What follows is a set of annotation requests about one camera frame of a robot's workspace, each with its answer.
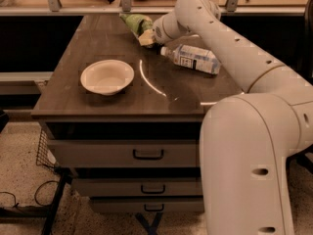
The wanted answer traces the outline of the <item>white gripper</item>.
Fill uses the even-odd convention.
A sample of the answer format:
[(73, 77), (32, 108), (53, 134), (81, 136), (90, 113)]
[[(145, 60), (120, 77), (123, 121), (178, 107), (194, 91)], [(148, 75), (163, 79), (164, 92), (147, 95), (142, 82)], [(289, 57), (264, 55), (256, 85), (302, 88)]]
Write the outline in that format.
[(157, 19), (153, 24), (153, 30), (145, 30), (138, 41), (141, 46), (151, 48), (156, 42), (165, 44), (188, 33), (189, 31), (178, 23), (175, 13), (170, 12)]

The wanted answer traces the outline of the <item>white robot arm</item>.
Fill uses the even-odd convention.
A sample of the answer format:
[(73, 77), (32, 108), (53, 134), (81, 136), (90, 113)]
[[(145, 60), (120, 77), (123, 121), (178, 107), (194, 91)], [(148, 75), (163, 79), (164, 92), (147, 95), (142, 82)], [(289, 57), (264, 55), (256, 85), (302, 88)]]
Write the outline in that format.
[(286, 162), (313, 144), (313, 86), (219, 18), (209, 0), (177, 0), (154, 23), (160, 44), (198, 35), (242, 90), (201, 124), (207, 233), (294, 235)]

